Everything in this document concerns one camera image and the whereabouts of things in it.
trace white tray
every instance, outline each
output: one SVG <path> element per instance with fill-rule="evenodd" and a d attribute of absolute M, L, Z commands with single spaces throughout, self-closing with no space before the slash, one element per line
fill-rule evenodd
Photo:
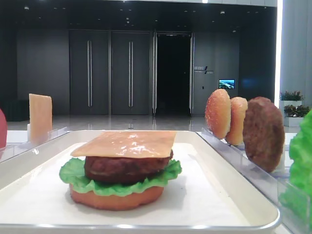
<path fill-rule="evenodd" d="M 280 212 L 198 134 L 178 131 L 183 172 L 161 198 L 132 211 L 75 204 L 59 178 L 70 152 L 102 131 L 76 131 L 0 163 L 0 233 L 271 233 Z"/>

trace cheese slice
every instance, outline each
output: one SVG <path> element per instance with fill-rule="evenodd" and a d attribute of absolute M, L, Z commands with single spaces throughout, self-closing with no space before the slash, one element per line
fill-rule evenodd
<path fill-rule="evenodd" d="M 104 132 L 74 150 L 71 155 L 126 158 L 166 158 L 175 141 L 175 131 Z"/>
<path fill-rule="evenodd" d="M 52 99 L 29 94 L 30 141 L 43 143 L 52 131 Z"/>

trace floor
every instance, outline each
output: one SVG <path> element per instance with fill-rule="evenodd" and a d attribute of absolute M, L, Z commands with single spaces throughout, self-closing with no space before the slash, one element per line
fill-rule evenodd
<path fill-rule="evenodd" d="M 27 130 L 28 121 L 9 122 L 9 130 Z M 206 127 L 204 117 L 152 116 L 54 116 L 53 128 L 68 130 L 188 130 L 200 132 Z M 299 128 L 285 127 L 286 133 L 297 133 Z"/>

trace green lettuce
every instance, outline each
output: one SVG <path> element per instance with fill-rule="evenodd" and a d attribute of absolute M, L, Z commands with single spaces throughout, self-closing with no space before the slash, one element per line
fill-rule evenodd
<path fill-rule="evenodd" d="M 307 214 L 310 213 L 308 222 L 312 227 L 312 213 L 311 210 L 307 211 L 305 195 L 312 197 L 312 111 L 304 117 L 300 124 L 300 132 L 291 140 L 289 156 L 293 159 L 289 180 L 300 191 L 288 187 L 281 194 L 280 202 L 303 222 L 307 222 Z"/>
<path fill-rule="evenodd" d="M 73 185 L 73 189 L 78 193 L 85 194 L 93 191 L 99 196 L 127 196 L 132 193 L 142 193 L 153 186 L 165 187 L 168 180 L 176 179 L 181 172 L 180 162 L 170 160 L 162 173 L 151 179 L 146 178 L 143 182 L 133 185 L 105 184 L 88 179 L 84 174 L 84 160 L 72 158 L 61 167 L 59 177 L 64 183 Z"/>

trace dark doorway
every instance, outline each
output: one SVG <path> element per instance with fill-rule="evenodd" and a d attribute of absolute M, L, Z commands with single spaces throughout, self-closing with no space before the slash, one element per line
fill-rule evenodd
<path fill-rule="evenodd" d="M 160 34 L 156 115 L 189 116 L 190 34 Z"/>

